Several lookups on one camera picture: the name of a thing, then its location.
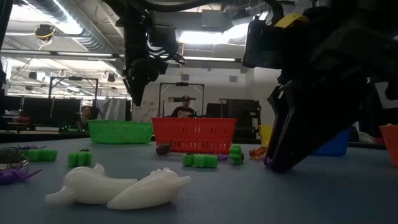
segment cap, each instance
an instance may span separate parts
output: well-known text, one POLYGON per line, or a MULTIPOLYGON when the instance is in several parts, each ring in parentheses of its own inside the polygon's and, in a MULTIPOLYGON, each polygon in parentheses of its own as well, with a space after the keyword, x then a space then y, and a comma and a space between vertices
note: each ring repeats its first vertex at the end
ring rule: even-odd
POLYGON ((190 100, 190 98, 189 98, 189 96, 184 95, 184 96, 182 96, 182 100, 190 100))

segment red basket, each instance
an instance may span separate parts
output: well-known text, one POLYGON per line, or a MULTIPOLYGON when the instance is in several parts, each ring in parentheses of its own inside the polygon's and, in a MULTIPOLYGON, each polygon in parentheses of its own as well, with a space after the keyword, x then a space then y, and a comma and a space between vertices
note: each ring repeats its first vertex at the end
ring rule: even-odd
POLYGON ((156 145, 170 143, 174 152, 229 153, 234 118, 152 118, 156 145))

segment orange bin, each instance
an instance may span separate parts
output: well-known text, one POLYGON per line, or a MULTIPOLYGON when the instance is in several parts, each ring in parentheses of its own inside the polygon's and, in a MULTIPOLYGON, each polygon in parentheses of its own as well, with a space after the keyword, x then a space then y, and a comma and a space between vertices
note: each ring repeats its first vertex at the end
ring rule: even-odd
POLYGON ((228 154, 234 118, 151 118, 156 145, 169 143, 173 152, 228 154))
POLYGON ((392 164, 398 166, 398 125, 380 126, 392 164))

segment purple toy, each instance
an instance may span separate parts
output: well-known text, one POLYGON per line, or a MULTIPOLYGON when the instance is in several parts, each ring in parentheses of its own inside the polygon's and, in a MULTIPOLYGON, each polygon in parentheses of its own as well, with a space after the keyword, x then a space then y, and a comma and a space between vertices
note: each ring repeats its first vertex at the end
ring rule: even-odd
POLYGON ((266 165, 266 167, 271 166, 272 164, 272 159, 270 157, 265 157, 264 158, 264 165, 266 165))
POLYGON ((0 170, 0 184, 13 184, 20 180, 26 180, 33 177, 34 175, 38 174, 41 171, 42 169, 28 174, 29 168, 27 166, 20 169, 0 170))
POLYGON ((227 159, 229 157, 228 155, 224 155, 224 154, 218 154, 217 156, 218 156, 219 161, 227 161, 227 159))
POLYGON ((41 146, 41 147, 37 147, 37 146, 35 146, 35 145, 26 145, 26 146, 20 146, 20 145, 18 145, 17 146, 17 148, 18 149, 22 149, 22 150, 27 150, 27 149, 43 149, 43 148, 45 148, 45 147, 47 147, 47 146, 41 146))

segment green basket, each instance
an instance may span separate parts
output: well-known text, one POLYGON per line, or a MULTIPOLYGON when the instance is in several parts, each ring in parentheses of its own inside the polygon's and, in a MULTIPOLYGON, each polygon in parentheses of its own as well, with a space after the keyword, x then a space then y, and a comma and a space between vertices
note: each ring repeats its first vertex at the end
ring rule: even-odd
POLYGON ((152 123, 132 121, 88 121, 93 142, 106 144, 145 144, 150 142, 152 123))

